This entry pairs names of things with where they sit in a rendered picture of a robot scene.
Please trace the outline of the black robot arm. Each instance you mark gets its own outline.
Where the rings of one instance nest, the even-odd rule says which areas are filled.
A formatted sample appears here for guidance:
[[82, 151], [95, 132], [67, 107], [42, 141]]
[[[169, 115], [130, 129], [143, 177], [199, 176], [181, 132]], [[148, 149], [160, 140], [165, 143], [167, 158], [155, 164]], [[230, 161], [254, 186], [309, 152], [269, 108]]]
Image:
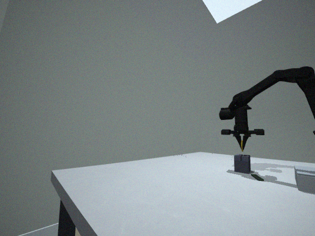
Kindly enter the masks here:
[[276, 70], [273, 74], [269, 75], [252, 88], [234, 95], [230, 105], [227, 108], [221, 108], [219, 113], [220, 119], [248, 118], [247, 110], [251, 109], [251, 107], [247, 104], [256, 95], [262, 93], [278, 81], [297, 83], [304, 92], [315, 118], [315, 72], [312, 67], [304, 66], [300, 68]]

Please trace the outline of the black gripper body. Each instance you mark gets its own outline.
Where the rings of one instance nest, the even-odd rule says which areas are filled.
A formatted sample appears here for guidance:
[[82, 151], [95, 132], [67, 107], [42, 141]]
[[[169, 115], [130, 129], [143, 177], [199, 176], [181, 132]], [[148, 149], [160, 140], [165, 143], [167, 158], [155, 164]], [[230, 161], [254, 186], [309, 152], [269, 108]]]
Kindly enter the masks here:
[[[246, 131], [246, 132], [243, 132], [243, 131]], [[244, 136], [250, 136], [251, 134], [264, 135], [264, 130], [263, 129], [248, 130], [248, 119], [247, 118], [235, 118], [235, 131], [225, 129], [225, 130], [221, 131], [221, 134], [222, 135], [244, 134]]]

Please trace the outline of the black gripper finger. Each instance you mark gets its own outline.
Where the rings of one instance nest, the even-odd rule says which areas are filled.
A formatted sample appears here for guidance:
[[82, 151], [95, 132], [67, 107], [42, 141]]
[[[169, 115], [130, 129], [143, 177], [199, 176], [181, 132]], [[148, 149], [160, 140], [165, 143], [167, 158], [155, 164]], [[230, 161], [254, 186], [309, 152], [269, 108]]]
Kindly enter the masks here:
[[241, 136], [240, 135], [233, 135], [233, 136], [235, 136], [235, 138], [237, 139], [237, 141], [241, 147], [241, 143], [242, 143]]
[[247, 141], [247, 139], [248, 139], [249, 137], [251, 137], [251, 136], [244, 136], [244, 135], [243, 135], [243, 144], [242, 144], [243, 150], [244, 150], [244, 148], [245, 148], [246, 141]]

